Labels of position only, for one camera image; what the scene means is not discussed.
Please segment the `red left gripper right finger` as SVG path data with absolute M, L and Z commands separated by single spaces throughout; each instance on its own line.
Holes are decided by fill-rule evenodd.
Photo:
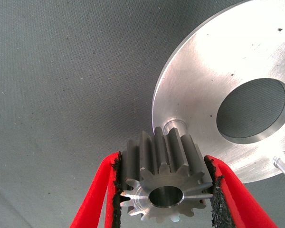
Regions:
M 204 161 L 213 179 L 210 202 L 214 228 L 277 227 L 227 164 L 210 155 Z

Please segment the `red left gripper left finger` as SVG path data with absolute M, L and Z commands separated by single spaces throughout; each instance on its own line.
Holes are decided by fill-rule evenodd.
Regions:
M 106 200 L 104 227 L 119 228 L 121 226 L 119 180 L 121 164 L 121 152 L 112 153 L 103 159 L 70 225 L 72 228 L 98 227 L 104 200 Z

